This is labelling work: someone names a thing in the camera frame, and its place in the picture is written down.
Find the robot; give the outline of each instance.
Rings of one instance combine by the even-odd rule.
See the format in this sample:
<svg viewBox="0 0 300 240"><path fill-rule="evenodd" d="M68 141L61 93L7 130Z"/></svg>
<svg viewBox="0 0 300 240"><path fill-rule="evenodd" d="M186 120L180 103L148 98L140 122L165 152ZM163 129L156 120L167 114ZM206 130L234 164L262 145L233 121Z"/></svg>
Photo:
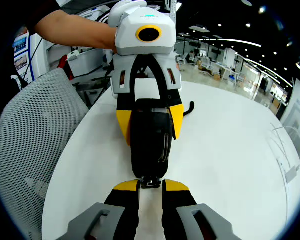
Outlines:
<svg viewBox="0 0 300 240"><path fill-rule="evenodd" d="M131 146L132 170L138 179L121 182L103 203L95 203L73 219L60 240L92 239L90 233L105 216L98 240L134 240L139 225L140 187L158 188L168 169L172 137L180 136L184 113L180 99L181 75L173 53L176 25L145 1L124 0L110 12L108 24L118 27L113 57L112 94L116 116ZM140 67L149 67L160 99L135 101L135 81ZM232 225L205 204L197 204L189 188L165 179L162 184L162 227L167 240L240 240Z"/></svg>
<svg viewBox="0 0 300 240"><path fill-rule="evenodd" d="M184 117L174 53L176 24L147 7L146 1L130 0L112 8L108 24L117 27L111 88L121 131L131 147L132 170L143 188L158 188L168 170L172 138L179 138ZM135 101L136 76L142 67L152 70L160 99Z"/></svg>

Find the office floor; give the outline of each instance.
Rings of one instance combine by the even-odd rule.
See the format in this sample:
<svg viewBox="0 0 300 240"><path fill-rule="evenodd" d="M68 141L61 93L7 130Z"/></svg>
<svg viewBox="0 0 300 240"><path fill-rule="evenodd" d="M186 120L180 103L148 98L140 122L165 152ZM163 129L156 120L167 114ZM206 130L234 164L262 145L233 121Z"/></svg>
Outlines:
<svg viewBox="0 0 300 240"><path fill-rule="evenodd" d="M197 66L184 64L184 65L180 65L180 70L181 70L182 81L203 84L210 87L219 88L234 94L241 95L250 100L252 100L254 97L255 91L252 92L245 91L242 87L234 86L234 84L229 82L228 80L220 80L220 81L214 80L214 78L211 75L199 70ZM271 108L271 106L273 105L271 103L271 100L262 93L262 90L257 92L254 101L267 108Z"/></svg>

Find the round table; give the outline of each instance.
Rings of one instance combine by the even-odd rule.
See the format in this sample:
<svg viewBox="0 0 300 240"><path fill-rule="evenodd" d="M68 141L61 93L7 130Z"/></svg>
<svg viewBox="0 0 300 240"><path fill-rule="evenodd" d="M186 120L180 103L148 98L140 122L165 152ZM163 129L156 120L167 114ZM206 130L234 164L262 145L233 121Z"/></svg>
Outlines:
<svg viewBox="0 0 300 240"><path fill-rule="evenodd" d="M154 79L138 79L135 92L137 99L159 98ZM190 101L195 108L172 142L164 179L188 186L198 204L232 223L239 238L274 238L300 200L300 170L285 182L288 161L272 132L271 124L282 124L268 108L218 88L183 82L180 96L185 111ZM43 239L62 236L72 219L94 203L104 203L114 186L135 179L116 108L108 89L67 143L46 194ZM284 129L278 132L290 164L300 165L289 135ZM135 239L165 239L162 212L162 188L141 189Z"/></svg>

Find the wall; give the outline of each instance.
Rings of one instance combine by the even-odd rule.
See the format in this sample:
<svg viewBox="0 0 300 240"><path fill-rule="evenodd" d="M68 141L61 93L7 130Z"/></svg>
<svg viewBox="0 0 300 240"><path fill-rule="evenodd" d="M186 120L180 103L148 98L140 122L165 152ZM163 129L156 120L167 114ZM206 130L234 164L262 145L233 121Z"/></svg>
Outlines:
<svg viewBox="0 0 300 240"><path fill-rule="evenodd" d="M221 52L221 54L218 55L218 58L216 59L216 61L219 62L219 63L223 63L224 62L225 50L219 49L219 51Z"/></svg>
<svg viewBox="0 0 300 240"><path fill-rule="evenodd" d="M292 90L292 96L280 120L282 124L284 124L284 122L288 118L295 104L297 104L298 108L300 109L300 81L298 79L295 81L295 85Z"/></svg>
<svg viewBox="0 0 300 240"><path fill-rule="evenodd" d="M236 56L235 60L240 61L240 63L237 62L236 66L235 66L235 72L236 73L240 73L241 72L242 64L244 64L244 59L242 57L240 57L240 56Z"/></svg>
<svg viewBox="0 0 300 240"><path fill-rule="evenodd" d="M274 81L270 77L267 78L267 81L268 81L268 85L266 86L265 92L270 93Z"/></svg>
<svg viewBox="0 0 300 240"><path fill-rule="evenodd" d="M218 50L218 48L216 48L216 47L210 45L208 57L211 58L212 60L216 60L217 54L214 53L214 52L212 52L212 49Z"/></svg>
<svg viewBox="0 0 300 240"><path fill-rule="evenodd" d="M177 40L176 44L174 45L174 50L180 55L183 55L183 53L189 54L191 51L194 51L195 49L196 47L190 46L188 41L185 42L185 49L184 49L184 41Z"/></svg>

